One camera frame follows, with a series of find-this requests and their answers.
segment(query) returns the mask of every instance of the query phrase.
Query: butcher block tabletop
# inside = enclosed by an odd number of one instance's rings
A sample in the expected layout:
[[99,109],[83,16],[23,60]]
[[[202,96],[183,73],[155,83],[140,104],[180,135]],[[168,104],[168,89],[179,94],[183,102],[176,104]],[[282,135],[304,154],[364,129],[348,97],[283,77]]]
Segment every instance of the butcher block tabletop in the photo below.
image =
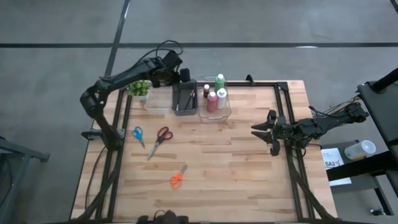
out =
[[[287,83],[295,119],[311,117],[304,82]],[[230,86],[228,93],[231,116],[227,121],[215,124],[202,123],[198,114],[152,115],[143,103],[133,98],[114,222],[133,222],[141,215],[152,218],[158,210],[186,215],[191,222],[297,221],[283,142],[280,142],[280,154],[273,157],[270,155],[271,146],[251,134],[252,125],[265,122],[269,110],[277,111],[274,89]],[[287,114],[283,92],[281,95]],[[113,120],[117,97],[117,91],[110,94],[104,109],[109,122]],[[126,98],[124,96],[119,127]],[[145,149],[131,134],[136,126],[144,130]],[[163,142],[153,158],[147,161],[157,132],[164,126],[168,126],[174,136]],[[87,185],[103,147],[101,140],[88,144],[71,218],[78,217],[84,211]],[[105,157],[106,152],[101,155],[95,171],[89,202],[100,189]],[[304,163],[311,191],[327,211],[336,216],[318,146],[307,147]],[[183,175],[182,185],[178,189],[171,188],[171,176],[178,174],[184,165],[188,169]],[[110,190],[105,200],[104,216],[108,211],[109,195]],[[307,217],[302,192],[300,199],[304,216]]]

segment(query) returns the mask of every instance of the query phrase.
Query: blue scissors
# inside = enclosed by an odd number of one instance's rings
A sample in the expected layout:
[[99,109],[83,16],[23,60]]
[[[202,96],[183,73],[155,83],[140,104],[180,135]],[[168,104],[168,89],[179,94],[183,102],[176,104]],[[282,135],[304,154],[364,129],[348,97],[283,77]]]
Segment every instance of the blue scissors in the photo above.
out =
[[142,140],[142,134],[144,134],[142,128],[140,126],[136,126],[134,130],[131,131],[131,134],[134,138],[138,139],[138,141],[141,143],[141,146],[145,148],[144,141]]

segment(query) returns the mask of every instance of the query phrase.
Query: red bottle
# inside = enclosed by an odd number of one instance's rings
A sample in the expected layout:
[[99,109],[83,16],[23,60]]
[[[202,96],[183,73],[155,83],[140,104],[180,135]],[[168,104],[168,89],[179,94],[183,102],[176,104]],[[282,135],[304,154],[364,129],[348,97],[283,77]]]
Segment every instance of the red bottle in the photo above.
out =
[[207,111],[212,113],[217,110],[217,94],[210,92],[207,96]]

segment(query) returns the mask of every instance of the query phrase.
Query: gray floor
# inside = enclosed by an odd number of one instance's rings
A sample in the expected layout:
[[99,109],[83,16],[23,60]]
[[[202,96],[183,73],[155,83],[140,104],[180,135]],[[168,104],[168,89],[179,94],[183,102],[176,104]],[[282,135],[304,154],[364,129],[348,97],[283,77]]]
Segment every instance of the gray floor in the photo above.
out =
[[[123,0],[0,0],[0,43],[112,42]],[[388,0],[133,0],[121,42],[393,42],[398,14]],[[113,73],[148,49],[121,49]],[[43,152],[29,167],[13,223],[68,219],[92,120],[78,98],[104,74],[110,49],[0,49],[0,135]],[[325,110],[355,94],[356,85],[396,68],[398,48],[185,49],[194,77],[224,73],[232,80],[304,80],[310,103]],[[321,142],[369,139],[387,150],[368,119],[330,131]],[[380,181],[398,199],[385,177]],[[397,223],[373,217],[373,191],[334,194],[344,220]]]

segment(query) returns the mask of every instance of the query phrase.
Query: paper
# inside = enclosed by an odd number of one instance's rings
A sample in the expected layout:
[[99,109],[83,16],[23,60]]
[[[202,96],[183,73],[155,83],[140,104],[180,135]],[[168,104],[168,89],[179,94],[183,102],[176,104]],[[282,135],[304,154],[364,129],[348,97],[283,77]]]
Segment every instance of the paper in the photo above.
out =
[[[343,158],[341,158],[338,148],[322,149],[321,152],[326,170],[344,165]],[[351,184],[351,179],[347,177],[340,180],[329,181],[330,187],[344,184]]]

